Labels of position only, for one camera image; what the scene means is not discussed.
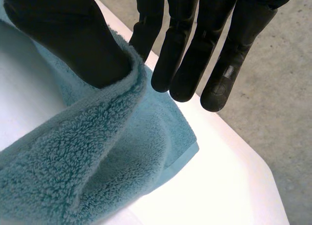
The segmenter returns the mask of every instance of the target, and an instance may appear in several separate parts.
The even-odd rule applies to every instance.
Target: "gray floor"
[[[101,0],[130,29],[136,0]],[[291,225],[312,225],[312,0],[291,0],[259,35],[220,116],[267,162]],[[159,55],[169,25],[154,44]],[[229,28],[197,90],[200,94]]]

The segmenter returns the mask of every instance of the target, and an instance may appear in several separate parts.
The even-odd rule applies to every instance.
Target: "blue towel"
[[[3,0],[0,19],[14,26]],[[113,34],[132,71],[104,89],[34,42],[68,108],[0,152],[0,221],[90,224],[164,184],[198,151],[175,103],[152,90],[150,69]]]

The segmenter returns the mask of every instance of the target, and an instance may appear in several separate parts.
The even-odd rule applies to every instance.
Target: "folded towel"
[[[0,19],[14,26],[3,0]],[[90,224],[168,181],[198,151],[175,103],[152,90],[150,69],[113,34],[132,71],[103,89],[34,42],[68,108],[0,152],[1,224]]]

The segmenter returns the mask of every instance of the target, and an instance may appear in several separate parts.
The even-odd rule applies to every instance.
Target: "floor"
[[[101,0],[130,29],[136,0]],[[271,168],[291,225],[312,225],[312,0],[291,0],[258,36],[219,115]],[[153,51],[159,55],[169,25]],[[227,22],[200,94],[229,28]]]

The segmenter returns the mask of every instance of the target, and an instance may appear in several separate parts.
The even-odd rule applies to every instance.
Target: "robotic hand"
[[[288,1],[199,0],[195,35],[182,60],[198,0],[168,0],[170,26],[153,73],[152,87],[158,92],[170,90],[178,102],[191,99],[234,8],[227,39],[200,98],[206,110],[221,110],[255,38],[275,16],[277,8]],[[130,44],[145,61],[162,26],[164,0],[137,0],[137,9],[140,17]]]

